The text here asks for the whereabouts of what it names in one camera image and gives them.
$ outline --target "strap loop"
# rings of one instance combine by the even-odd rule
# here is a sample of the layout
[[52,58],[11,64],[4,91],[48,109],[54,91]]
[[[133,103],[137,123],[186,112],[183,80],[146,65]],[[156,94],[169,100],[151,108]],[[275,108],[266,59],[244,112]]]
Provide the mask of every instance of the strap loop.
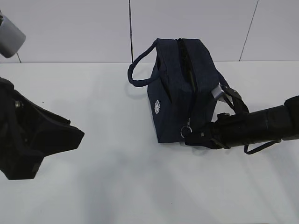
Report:
[[153,42],[153,44],[145,51],[143,52],[139,57],[137,57],[135,59],[135,61],[129,66],[129,69],[128,69],[128,80],[129,82],[135,86],[135,87],[143,87],[143,86],[146,86],[150,83],[152,83],[153,81],[155,81],[157,78],[160,77],[160,73],[157,72],[156,74],[154,74],[154,76],[150,77],[150,78],[147,78],[147,79],[144,79],[144,80],[133,80],[132,78],[132,74],[133,74],[133,70],[134,68],[136,67],[136,65],[145,57],[147,56],[157,45],[157,40],[155,40]]
[[245,147],[244,147],[244,152],[245,152],[247,155],[252,155],[252,154],[254,154],[254,153],[257,153],[257,152],[259,152],[259,151],[262,151],[263,149],[268,148],[268,147],[270,147],[270,146],[272,146],[272,145],[274,145],[274,144],[276,144],[276,143],[280,143],[280,142],[281,142],[281,139],[277,139],[277,140],[274,140],[274,141],[270,141],[270,142],[267,142],[267,143],[265,143],[265,144],[263,144],[263,145],[261,145],[261,146],[255,148],[255,149],[252,149],[252,150],[250,150],[250,151],[248,151],[248,145],[245,145]]

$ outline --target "navy blue bag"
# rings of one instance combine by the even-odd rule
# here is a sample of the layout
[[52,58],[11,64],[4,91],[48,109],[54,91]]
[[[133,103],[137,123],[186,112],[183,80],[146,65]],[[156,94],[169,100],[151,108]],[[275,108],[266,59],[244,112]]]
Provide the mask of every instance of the navy blue bag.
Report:
[[[133,80],[135,66],[154,48],[157,58],[151,77]],[[130,65],[128,80],[136,87],[148,86],[160,143],[184,141],[187,134],[210,122],[216,107],[211,91],[219,84],[228,86],[209,51],[197,39],[156,39]]]

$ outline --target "zipper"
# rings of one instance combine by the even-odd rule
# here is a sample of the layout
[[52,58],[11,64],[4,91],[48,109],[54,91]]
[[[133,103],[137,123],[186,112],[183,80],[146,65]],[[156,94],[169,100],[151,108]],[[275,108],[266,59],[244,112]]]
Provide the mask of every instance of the zipper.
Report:
[[188,110],[187,126],[184,126],[184,127],[187,127],[192,132],[192,129],[190,127],[190,117],[191,117],[192,111],[193,111],[195,103],[196,103],[198,87],[197,87],[197,82],[196,82],[196,76],[195,76],[193,66],[192,66],[192,63],[190,60],[190,56],[188,54],[187,47],[182,39],[178,39],[178,48],[179,48],[179,57],[180,57],[182,73],[183,73],[184,79],[187,80],[187,82],[190,84],[190,88],[192,91],[192,99],[191,99],[191,102],[189,105],[189,110]]

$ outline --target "white tabletop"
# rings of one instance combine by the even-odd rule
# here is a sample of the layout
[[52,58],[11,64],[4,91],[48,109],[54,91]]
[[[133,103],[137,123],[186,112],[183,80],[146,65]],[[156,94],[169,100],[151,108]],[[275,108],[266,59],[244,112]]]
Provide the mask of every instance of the white tabletop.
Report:
[[[148,77],[153,64],[136,68]],[[249,110],[299,95],[299,62],[216,67]],[[255,155],[241,147],[158,144],[146,88],[127,63],[1,64],[20,93],[85,132],[77,150],[46,157],[33,180],[0,173],[3,224],[248,224],[299,222],[299,140]],[[230,111],[218,104],[216,111]]]

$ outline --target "metal ring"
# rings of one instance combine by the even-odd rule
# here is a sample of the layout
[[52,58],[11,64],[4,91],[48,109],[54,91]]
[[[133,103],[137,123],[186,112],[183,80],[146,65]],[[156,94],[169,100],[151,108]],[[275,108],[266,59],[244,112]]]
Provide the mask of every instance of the metal ring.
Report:
[[185,137],[183,136],[183,133],[182,133],[182,130],[183,130],[183,128],[188,128],[189,130],[190,130],[190,132],[192,133],[192,128],[190,127],[190,126],[184,126],[184,127],[182,127],[181,128],[181,136],[182,136],[182,138],[184,139]]

